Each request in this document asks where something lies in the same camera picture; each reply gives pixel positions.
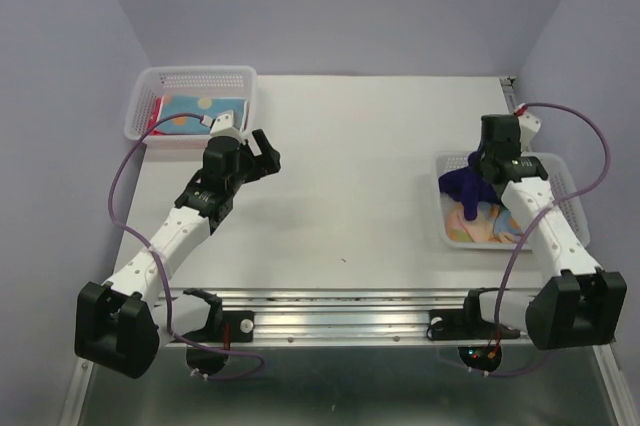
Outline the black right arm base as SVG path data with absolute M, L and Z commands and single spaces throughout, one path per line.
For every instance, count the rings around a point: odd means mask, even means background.
M 501 336 L 509 342 L 527 339 L 521 330 L 498 326 L 494 315 L 485 319 L 480 313 L 468 313 L 463 308 L 433 308 L 418 316 L 416 324 L 433 343 L 456 343 L 458 345 L 494 345 Z

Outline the purple towel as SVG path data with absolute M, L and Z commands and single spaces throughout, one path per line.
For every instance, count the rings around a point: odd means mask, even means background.
M 503 205 L 494 189 L 477 172 L 476 166 L 481 152 L 482 150 L 478 149 L 470 153 L 465 167 L 449 171 L 438 179 L 440 192 L 462 205 L 466 221 L 477 219 L 478 205 L 481 202 Z

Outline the blue patterned towel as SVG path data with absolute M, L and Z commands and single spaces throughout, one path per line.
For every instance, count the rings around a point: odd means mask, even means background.
M 249 101 L 246 99 L 238 97 L 215 98 L 189 95 L 164 95 L 163 97 L 162 109 L 158 121 L 174 115 L 177 115 L 177 118 L 157 126 L 152 132 L 152 135 L 207 134 L 209 129 L 201 125 L 200 120 L 190 117 L 190 114 L 199 116 L 208 115 L 216 118 L 224 111 L 233 110 L 235 112 L 236 127 L 242 130 L 246 125 L 249 111 Z

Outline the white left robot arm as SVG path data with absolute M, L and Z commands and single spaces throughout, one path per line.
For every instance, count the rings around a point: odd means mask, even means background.
M 76 303 L 74 351 L 83 359 L 129 378 L 142 376 L 162 347 L 178 341 L 215 356 L 214 379 L 233 355 L 233 329 L 219 296 L 187 288 L 172 298 L 170 280 L 184 261 L 219 228 L 240 187 L 274 175 L 280 153 L 261 129 L 252 133 L 259 151 L 229 135 L 212 137 L 202 166 L 177 197 L 150 239 L 120 227 L 141 244 L 136 255 L 103 283 L 87 283 Z

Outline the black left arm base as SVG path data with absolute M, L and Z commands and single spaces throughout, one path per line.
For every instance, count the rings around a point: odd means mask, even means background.
M 251 310 L 209 312 L 204 320 L 189 327 L 181 336 L 199 343 L 251 343 L 255 313 Z

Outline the pink towel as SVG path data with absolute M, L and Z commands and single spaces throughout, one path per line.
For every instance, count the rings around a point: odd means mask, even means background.
M 147 124 L 147 128 L 150 129 L 157 121 L 162 109 L 162 104 L 163 104 L 163 99 L 164 97 L 158 97 L 155 102 L 154 102 L 154 106 L 152 108 L 150 117 L 149 117 L 149 121 Z

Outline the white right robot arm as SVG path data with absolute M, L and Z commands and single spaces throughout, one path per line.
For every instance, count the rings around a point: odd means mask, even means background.
M 485 115 L 481 124 L 473 168 L 521 227 L 521 243 L 531 249 L 545 284 L 533 296 L 510 291 L 505 283 L 471 291 L 461 327 L 472 336 L 493 327 L 521 331 L 539 350 L 611 342 L 627 292 L 624 278 L 604 270 L 581 245 L 541 161 L 522 153 L 524 119 Z

